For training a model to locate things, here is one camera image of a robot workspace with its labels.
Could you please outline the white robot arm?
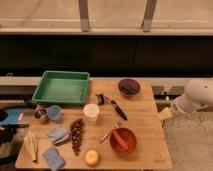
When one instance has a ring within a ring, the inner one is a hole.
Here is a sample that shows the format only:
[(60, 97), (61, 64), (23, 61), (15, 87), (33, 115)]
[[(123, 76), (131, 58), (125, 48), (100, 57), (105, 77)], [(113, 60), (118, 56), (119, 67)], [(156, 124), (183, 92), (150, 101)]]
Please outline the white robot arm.
[(190, 114), (197, 110), (213, 107), (213, 79), (193, 79), (184, 86), (184, 92), (172, 102), (166, 98), (168, 107), (158, 113), (161, 121), (173, 114)]

